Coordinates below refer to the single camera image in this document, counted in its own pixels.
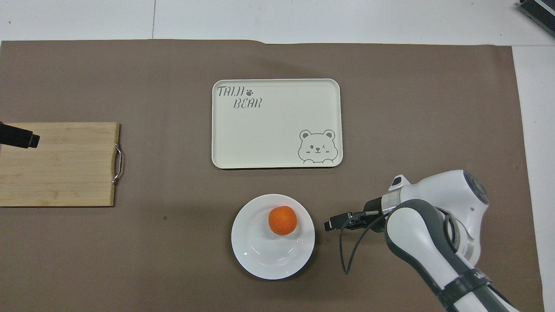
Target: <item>black object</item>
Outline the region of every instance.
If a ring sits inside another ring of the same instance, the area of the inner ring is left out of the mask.
[[[32,131],[0,122],[0,144],[22,148],[36,148],[40,138],[40,136],[33,134]]]
[[[486,189],[484,188],[482,183],[480,183],[480,181],[475,176],[466,171],[464,171],[463,174],[465,175],[466,183],[468,184],[472,192],[474,192],[474,195],[476,195],[476,197],[481,202],[488,205],[490,203],[490,199],[488,198]]]
[[[399,183],[401,183],[401,177],[395,178],[395,179],[393,180],[393,183],[391,183],[391,186],[397,185],[397,184],[399,184]]]
[[[324,223],[326,231],[339,230],[342,227],[349,230],[356,230],[369,226],[374,220],[383,215],[381,209],[381,197],[373,199],[364,205],[363,212],[374,212],[372,214],[361,214],[358,218],[353,218],[354,214],[359,213],[342,213],[330,218],[328,222]],[[384,231],[385,220],[372,224],[372,230],[380,233]]]
[[[469,269],[445,285],[445,288],[437,293],[436,297],[441,305],[449,307],[476,288],[487,286],[490,283],[491,279],[480,270],[476,268]]]
[[[555,0],[520,0],[518,8],[555,37]]]

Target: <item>white floor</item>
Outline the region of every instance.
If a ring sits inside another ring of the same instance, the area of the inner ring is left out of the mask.
[[[547,312],[555,312],[555,38],[517,0],[0,0],[0,40],[253,39],[513,46]]]

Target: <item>black strap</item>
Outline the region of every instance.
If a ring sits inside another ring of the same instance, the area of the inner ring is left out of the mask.
[[[490,282],[491,279],[480,272],[480,270],[470,269],[445,285],[445,288],[437,293],[436,296],[443,305],[443,308],[447,309],[466,294]]]

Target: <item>black device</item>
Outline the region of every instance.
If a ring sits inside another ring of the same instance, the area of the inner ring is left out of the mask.
[[[21,148],[36,148],[40,138],[40,136],[33,134],[32,131],[0,122],[0,144]]]
[[[518,8],[555,37],[555,0],[520,0]]]
[[[331,217],[328,222],[324,223],[324,229],[326,231],[331,231],[336,229],[339,230],[342,227],[349,230],[366,228],[382,215],[381,197],[379,197],[367,202],[361,212],[347,212]],[[373,224],[371,229],[374,232],[380,233],[384,231],[384,226],[385,219]]]

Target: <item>metal handle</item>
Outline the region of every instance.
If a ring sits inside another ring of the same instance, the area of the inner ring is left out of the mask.
[[[118,173],[115,174],[114,179],[112,180],[112,184],[116,184],[123,174],[123,152],[119,147],[119,143],[115,144],[115,150],[117,154],[119,154],[119,170]]]

